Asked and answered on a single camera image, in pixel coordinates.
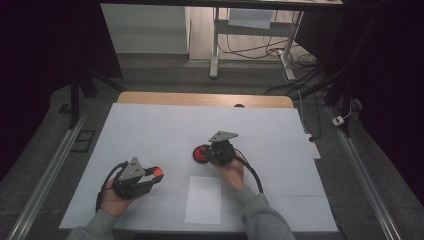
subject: white tabletop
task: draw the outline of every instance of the white tabletop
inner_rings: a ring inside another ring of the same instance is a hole
[[[137,157],[145,168],[161,167],[165,176],[129,207],[116,228],[245,231],[232,190],[215,168],[192,158],[194,148],[218,130],[239,134],[231,143],[256,170],[271,206],[293,231],[337,231],[296,109],[119,103],[109,113],[60,228],[86,225],[104,178],[117,164]],[[245,182],[257,192],[249,171]]]

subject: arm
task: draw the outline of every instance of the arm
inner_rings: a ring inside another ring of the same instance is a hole
[[[265,195],[256,195],[248,186],[236,193],[240,204],[241,220],[247,236],[253,239],[295,239],[286,220],[271,206]]]
[[[112,228],[118,218],[124,214],[128,206],[137,198],[126,200],[116,196],[112,187],[113,179],[110,180],[103,192],[100,209],[86,227],[74,228],[68,236],[68,240],[106,240],[113,239]]]
[[[246,226],[246,233],[250,240],[295,239],[286,220],[269,206],[265,195],[256,195],[244,185],[243,164],[233,160],[228,166],[214,166],[237,191],[236,201],[242,208],[241,220]]]

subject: person's right hand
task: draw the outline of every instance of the person's right hand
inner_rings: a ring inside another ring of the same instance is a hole
[[[239,191],[244,187],[244,165],[241,162],[233,159],[228,165],[225,166],[220,166],[217,164],[212,165],[219,170],[221,175],[224,176],[224,178],[235,191]]]

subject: wall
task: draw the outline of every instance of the wall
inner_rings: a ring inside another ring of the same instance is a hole
[[[188,7],[101,4],[117,53],[189,52]]]

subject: wooden edge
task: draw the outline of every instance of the wooden edge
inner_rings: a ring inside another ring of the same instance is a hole
[[[123,92],[118,103],[160,104],[179,106],[234,107],[242,104],[249,108],[294,108],[286,96],[256,96],[199,93]]]

